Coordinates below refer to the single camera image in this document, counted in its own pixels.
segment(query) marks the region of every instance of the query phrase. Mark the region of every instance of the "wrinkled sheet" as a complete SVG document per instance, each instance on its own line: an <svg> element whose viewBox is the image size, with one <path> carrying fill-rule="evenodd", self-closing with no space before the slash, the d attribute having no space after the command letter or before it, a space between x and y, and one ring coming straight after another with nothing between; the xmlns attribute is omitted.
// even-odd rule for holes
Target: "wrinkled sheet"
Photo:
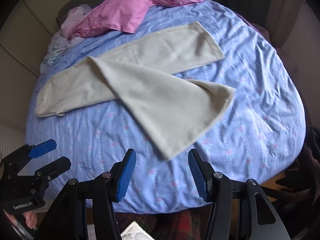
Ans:
<svg viewBox="0 0 320 240"><path fill-rule="evenodd" d="M57 58L84 40L84 38L81 37L72 37L67 39L66 33L70 29L73 29L74 26L77 25L79 21L81 21L81 19L83 19L90 11L91 8L89 5L82 4L68 12L66 20L61 25L61 29L55 33L49 42L47 55L44 57L44 61L40 65L40 74L44 74L46 69L50 67Z"/></svg>
<svg viewBox="0 0 320 240"><path fill-rule="evenodd" d="M196 143L166 162L120 100L68 112L64 117L37 118L36 97L55 73L85 56L103 52L148 33L194 21L213 36L225 59L178 73L184 79L212 81L236 88L232 107ZM188 6L153 6L135 34L112 31L85 39L41 75L32 95L26 143L48 139L57 149L32 160L30 172L67 156L71 169L50 182L55 197L70 178L94 179L121 161L128 148L137 152L136 169L116 212L160 213L205 205L189 166L195 147L202 159L230 179L266 181L289 166L305 137L304 109L298 92L272 46L234 12L210 0Z"/></svg>

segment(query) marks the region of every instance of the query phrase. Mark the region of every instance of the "metal screw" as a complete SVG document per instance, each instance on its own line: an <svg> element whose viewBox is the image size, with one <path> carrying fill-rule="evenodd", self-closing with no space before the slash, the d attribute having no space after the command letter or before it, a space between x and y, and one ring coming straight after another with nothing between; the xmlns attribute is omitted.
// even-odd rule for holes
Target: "metal screw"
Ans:
<svg viewBox="0 0 320 240"><path fill-rule="evenodd" d="M215 176L217 179L221 179L223 175L222 175L221 172L215 172L215 173L214 173L214 176Z"/></svg>
<svg viewBox="0 0 320 240"><path fill-rule="evenodd" d="M76 179L69 179L69 180L68 180L68 184L69 184L69 185L74 185L74 184L76 184L76 182L77 182Z"/></svg>
<svg viewBox="0 0 320 240"><path fill-rule="evenodd" d="M111 173L109 171L106 171L104 173L102 173L102 177L107 179L107 178L110 178L111 177Z"/></svg>
<svg viewBox="0 0 320 240"><path fill-rule="evenodd" d="M257 182L254 179L248 179L248 183L252 186L257 184Z"/></svg>

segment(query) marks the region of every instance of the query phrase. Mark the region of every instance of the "human hand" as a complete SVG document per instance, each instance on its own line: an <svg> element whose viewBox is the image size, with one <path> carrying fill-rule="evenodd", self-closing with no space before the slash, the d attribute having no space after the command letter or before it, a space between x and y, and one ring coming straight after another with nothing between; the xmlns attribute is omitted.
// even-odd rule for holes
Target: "human hand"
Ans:
<svg viewBox="0 0 320 240"><path fill-rule="evenodd" d="M13 215L9 215L6 211L4 211L4 213L6 214L10 222L16 227L17 226L16 218ZM26 218L26 225L29 228L33 229L36 227L38 220L37 220L37 215L34 211L24 212L23 216Z"/></svg>

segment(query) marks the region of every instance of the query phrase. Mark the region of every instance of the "red plaid fabric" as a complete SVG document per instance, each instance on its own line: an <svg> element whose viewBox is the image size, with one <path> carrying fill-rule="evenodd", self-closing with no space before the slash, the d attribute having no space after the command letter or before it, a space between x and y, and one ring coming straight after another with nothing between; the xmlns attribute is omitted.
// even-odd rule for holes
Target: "red plaid fabric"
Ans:
<svg viewBox="0 0 320 240"><path fill-rule="evenodd" d="M150 215L116 213L116 218L120 232L136 221L155 240L200 240L199 209Z"/></svg>

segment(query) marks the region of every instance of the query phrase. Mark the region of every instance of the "black clamp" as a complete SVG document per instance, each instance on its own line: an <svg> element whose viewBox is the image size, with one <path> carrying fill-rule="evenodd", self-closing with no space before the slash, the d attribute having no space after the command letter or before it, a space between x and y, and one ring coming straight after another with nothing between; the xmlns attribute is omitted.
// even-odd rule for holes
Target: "black clamp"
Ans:
<svg viewBox="0 0 320 240"><path fill-rule="evenodd" d="M120 240L113 202L125 196L136 164L136 152L129 149L121 162L93 180L69 179L46 216L34 240L88 240L86 200L92 199L97 240Z"/></svg>
<svg viewBox="0 0 320 240"><path fill-rule="evenodd" d="M278 213L254 179L246 182L230 180L203 162L196 149L188 155L189 167L198 193L212 202L203 240L227 240L231 223L232 199L238 199L238 231L236 240L290 240Z"/></svg>
<svg viewBox="0 0 320 240"><path fill-rule="evenodd" d="M18 176L18 173L33 158L38 158L57 147L54 140L49 140L37 146L28 144L6 156L2 162L3 175L0 180L0 205L11 215L14 215L18 227L32 239L36 231L28 228L22 213L45 205L44 192L49 181L69 170L71 162L61 157L40 168L33 176Z"/></svg>

